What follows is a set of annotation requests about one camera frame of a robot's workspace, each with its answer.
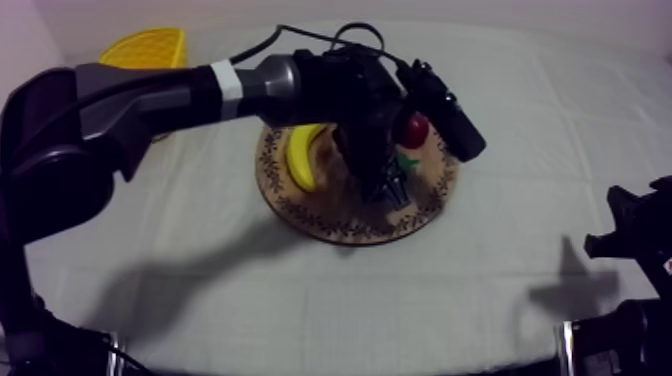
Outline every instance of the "round wooden tray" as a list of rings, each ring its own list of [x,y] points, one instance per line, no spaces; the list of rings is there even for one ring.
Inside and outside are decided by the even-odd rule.
[[[310,146],[309,159],[317,191],[301,190],[289,175],[286,162],[291,128],[265,127],[257,146],[256,176],[261,194],[281,218],[302,232],[339,245],[387,243],[419,230],[443,209],[457,178],[457,161],[430,128],[425,144],[397,151],[408,167],[406,187],[411,204],[390,211],[383,203],[365,204],[355,179],[332,139],[329,125]]]

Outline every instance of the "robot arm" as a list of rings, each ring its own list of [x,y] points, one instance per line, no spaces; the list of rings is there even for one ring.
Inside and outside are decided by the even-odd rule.
[[[485,141],[431,67],[400,62],[397,76],[405,90],[380,56],[359,46],[271,55],[251,70],[224,60],[169,72],[101,64],[47,71],[13,93],[3,117],[0,164],[9,178],[4,189],[17,203],[17,237],[26,244],[95,216],[112,195],[112,173],[131,180],[153,136],[246,116],[271,127],[337,123],[334,139],[364,200],[402,208],[408,197],[395,134],[414,112],[430,118],[462,161]],[[132,89],[42,126],[53,113],[120,85]]]

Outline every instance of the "yellow plastic strainer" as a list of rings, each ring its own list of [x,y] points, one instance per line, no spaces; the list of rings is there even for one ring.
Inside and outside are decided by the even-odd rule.
[[[184,31],[162,28],[137,32],[110,46],[98,62],[128,69],[184,68],[187,66]]]

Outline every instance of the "white wall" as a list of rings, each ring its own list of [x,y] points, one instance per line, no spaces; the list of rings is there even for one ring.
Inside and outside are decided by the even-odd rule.
[[[0,108],[28,78],[63,64],[63,56],[32,0],[0,1]]]
[[[137,29],[231,29],[373,19],[458,22],[588,37],[661,53],[668,0],[35,0],[66,55],[100,50]]]

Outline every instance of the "white band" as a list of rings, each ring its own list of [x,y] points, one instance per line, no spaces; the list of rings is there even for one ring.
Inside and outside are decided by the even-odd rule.
[[[228,59],[210,64],[210,68],[222,91],[222,120],[235,119],[238,117],[238,104],[243,99],[243,84]]]

